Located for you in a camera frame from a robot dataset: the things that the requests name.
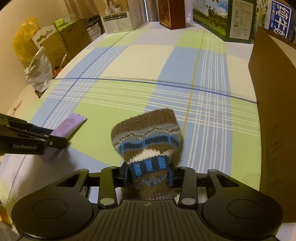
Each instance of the beige wall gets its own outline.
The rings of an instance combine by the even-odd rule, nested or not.
[[[12,46],[19,26],[29,17],[36,17],[42,28],[67,14],[64,0],[12,0],[0,11],[0,113],[7,113],[27,85],[23,66]]]

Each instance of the patterned sock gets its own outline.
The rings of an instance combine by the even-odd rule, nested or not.
[[[181,140],[173,110],[154,110],[125,120],[112,129],[111,140],[128,164],[141,199],[173,198],[168,166]]]

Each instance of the purple package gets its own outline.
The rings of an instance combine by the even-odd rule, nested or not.
[[[50,135],[69,138],[73,132],[85,121],[86,117],[77,113],[72,113],[56,129],[54,129]],[[39,156],[43,161],[50,161],[58,150],[58,148],[48,147],[45,149],[44,154]]]

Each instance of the cardboard box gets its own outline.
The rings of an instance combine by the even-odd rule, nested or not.
[[[95,0],[105,33],[135,30],[142,23],[138,0]]]
[[[250,43],[256,0],[194,0],[193,20],[224,41]]]
[[[46,38],[40,45],[45,47],[45,53],[52,67],[59,67],[65,54],[64,65],[72,60],[91,42],[83,20],[78,20],[60,32]]]
[[[296,221],[295,89],[296,45],[259,27],[249,62],[260,119],[260,191]]]
[[[284,0],[257,0],[254,38],[258,26],[296,43],[296,11]]]
[[[158,0],[159,22],[168,29],[185,28],[184,0]]]

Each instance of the tablecloth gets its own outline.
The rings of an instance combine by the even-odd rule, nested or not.
[[[50,129],[72,112],[88,120],[69,148],[51,161],[5,155],[0,175],[7,209],[79,168],[99,172],[120,166],[122,158],[111,145],[112,127],[160,108],[173,109],[182,129],[175,165],[197,172],[218,169],[258,190],[261,141],[247,66],[251,51],[252,45],[224,42],[198,24],[170,31],[146,23],[135,31],[102,35],[18,116]],[[97,189],[90,201],[97,202]],[[292,240],[295,224],[284,224],[278,236]]]

